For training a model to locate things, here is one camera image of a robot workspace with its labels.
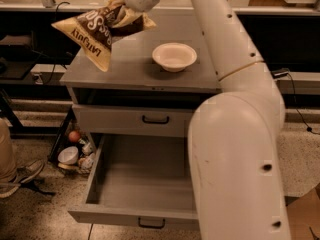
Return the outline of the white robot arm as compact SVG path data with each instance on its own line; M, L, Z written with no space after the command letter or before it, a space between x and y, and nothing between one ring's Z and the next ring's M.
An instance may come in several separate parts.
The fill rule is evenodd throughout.
M159 0L125 0L146 12ZM221 93L188 130L202 240L291 240L278 165L282 96L227 0L191 0Z

